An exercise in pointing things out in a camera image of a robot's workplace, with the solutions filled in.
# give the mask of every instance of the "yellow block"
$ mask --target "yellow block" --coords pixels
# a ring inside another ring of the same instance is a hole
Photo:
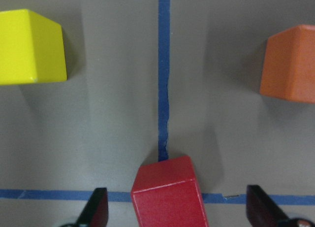
[[[60,24],[27,9],[0,12],[0,85],[65,80]]]

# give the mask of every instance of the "cube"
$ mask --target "cube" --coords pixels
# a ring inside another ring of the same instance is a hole
[[[61,26],[27,9],[0,12],[0,85],[66,79]]]
[[[260,93],[315,103],[315,26],[299,25],[268,39]]]
[[[141,166],[131,190],[141,227],[208,227],[188,156]]]

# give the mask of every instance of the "gray floor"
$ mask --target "gray floor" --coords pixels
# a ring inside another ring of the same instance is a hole
[[[129,192],[156,161],[157,1],[0,0],[62,25],[69,75],[0,88],[0,188]],[[314,0],[171,0],[169,150],[191,156],[202,192],[314,194],[315,106],[258,94],[266,39],[314,12]],[[52,226],[84,204],[2,199],[1,226]],[[109,227],[137,226],[131,203],[109,204]],[[244,205],[206,210],[212,227],[250,226]]]

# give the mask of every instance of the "orange cube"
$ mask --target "orange cube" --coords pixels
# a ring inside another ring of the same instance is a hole
[[[260,93],[315,103],[315,26],[298,25],[268,39]]]

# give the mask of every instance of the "blue line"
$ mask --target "blue line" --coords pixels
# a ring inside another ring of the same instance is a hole
[[[170,0],[158,0],[158,161],[168,159]]]
[[[0,199],[89,200],[92,191],[12,190],[0,189]],[[270,195],[278,205],[315,206],[315,195]],[[246,204],[246,195],[224,197],[222,194],[202,194],[205,204]],[[108,192],[110,202],[131,202],[130,193]]]

